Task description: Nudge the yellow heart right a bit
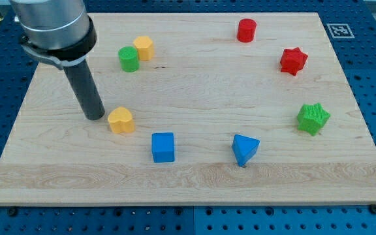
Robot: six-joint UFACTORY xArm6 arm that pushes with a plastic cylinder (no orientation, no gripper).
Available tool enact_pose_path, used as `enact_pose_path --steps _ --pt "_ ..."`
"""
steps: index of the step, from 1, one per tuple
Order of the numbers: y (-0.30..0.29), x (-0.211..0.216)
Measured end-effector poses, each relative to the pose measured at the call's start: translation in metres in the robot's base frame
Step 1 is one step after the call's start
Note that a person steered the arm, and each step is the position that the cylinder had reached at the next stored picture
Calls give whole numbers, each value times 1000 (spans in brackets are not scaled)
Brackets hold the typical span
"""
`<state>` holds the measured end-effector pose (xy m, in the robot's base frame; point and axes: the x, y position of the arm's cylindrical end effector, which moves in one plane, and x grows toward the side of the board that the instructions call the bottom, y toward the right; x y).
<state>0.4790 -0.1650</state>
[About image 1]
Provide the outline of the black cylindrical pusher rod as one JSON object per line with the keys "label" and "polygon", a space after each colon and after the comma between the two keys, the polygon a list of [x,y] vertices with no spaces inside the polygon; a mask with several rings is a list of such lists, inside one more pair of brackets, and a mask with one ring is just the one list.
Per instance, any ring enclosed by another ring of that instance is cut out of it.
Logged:
{"label": "black cylindrical pusher rod", "polygon": [[102,118],[105,109],[86,60],[63,70],[85,117],[92,121]]}

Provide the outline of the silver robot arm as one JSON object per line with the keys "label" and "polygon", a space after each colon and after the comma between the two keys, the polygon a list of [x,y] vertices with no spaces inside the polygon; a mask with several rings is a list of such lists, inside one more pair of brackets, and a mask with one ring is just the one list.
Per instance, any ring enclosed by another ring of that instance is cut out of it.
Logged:
{"label": "silver robot arm", "polygon": [[97,42],[82,0],[10,0],[22,29],[20,46],[34,60],[52,65],[69,81],[88,120],[104,115],[104,106],[86,61]]}

